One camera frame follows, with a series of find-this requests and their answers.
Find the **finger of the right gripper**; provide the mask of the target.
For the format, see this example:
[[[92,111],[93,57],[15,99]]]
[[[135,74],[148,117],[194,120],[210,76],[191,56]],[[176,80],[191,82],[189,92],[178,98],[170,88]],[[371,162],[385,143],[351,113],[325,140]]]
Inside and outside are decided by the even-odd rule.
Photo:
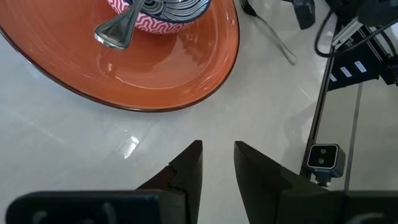
[[[315,23],[314,0],[294,0],[294,11],[301,30],[310,28]]]

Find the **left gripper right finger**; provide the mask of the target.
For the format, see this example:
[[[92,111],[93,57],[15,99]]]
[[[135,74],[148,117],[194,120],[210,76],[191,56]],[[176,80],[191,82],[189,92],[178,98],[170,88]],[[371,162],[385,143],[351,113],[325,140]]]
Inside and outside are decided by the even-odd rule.
[[[249,224],[337,224],[339,193],[285,168],[243,141],[234,168]]]

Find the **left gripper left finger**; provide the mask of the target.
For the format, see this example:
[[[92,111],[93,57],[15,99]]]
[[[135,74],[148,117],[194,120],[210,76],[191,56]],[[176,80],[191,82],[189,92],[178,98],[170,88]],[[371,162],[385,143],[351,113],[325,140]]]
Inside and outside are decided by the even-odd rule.
[[[187,224],[197,224],[203,181],[203,142],[193,141],[139,189],[177,190],[185,194]]]

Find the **silver metal fork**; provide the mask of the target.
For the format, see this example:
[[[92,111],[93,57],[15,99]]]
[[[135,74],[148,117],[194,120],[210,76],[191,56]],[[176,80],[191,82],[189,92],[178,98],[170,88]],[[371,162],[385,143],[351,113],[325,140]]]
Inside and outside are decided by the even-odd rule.
[[[296,65],[297,63],[297,58],[296,56],[289,50],[289,48],[283,43],[283,41],[280,39],[280,37],[277,35],[276,31],[269,25],[269,23],[263,19],[255,10],[254,8],[250,5],[248,0],[239,0],[241,9],[243,12],[249,16],[255,17],[259,19],[271,32],[271,35],[273,38],[276,40],[278,47],[286,57],[286,59],[290,62],[291,65]]]

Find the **orange ceramic plate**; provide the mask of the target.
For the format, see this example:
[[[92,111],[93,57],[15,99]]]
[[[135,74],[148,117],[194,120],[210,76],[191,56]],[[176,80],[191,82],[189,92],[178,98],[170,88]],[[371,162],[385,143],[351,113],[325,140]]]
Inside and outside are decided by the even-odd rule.
[[[115,15],[107,0],[0,0],[0,33],[46,77],[90,100],[133,111],[172,111],[213,94],[239,48],[233,0],[176,34],[134,32],[128,49],[105,47],[94,29]]]

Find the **blue patterned pink bowl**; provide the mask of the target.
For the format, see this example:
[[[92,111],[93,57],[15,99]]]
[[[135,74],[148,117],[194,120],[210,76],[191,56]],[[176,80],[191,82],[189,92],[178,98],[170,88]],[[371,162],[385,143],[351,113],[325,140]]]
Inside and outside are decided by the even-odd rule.
[[[145,0],[135,27],[151,34],[186,29],[210,7],[211,0]]]

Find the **silver metal spoon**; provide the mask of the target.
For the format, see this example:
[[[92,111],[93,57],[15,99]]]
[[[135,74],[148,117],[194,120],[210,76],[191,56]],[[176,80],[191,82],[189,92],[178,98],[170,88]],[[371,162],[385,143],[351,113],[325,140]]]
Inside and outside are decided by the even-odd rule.
[[[100,24],[94,31],[94,38],[109,48],[127,49],[132,41],[134,26],[145,1],[135,0],[128,9]]]

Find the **white table mat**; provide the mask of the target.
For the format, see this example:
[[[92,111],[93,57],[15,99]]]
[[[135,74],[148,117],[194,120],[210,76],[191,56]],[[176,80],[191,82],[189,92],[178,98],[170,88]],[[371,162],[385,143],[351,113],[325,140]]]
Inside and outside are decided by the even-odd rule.
[[[198,224],[249,224],[234,169],[244,141],[299,172],[327,61],[319,26],[300,30],[290,5],[251,0],[295,54],[238,12],[240,45],[228,79],[178,111],[137,113],[90,101],[51,81],[0,36],[0,223],[18,196],[38,190],[135,189],[196,139],[203,142]]]

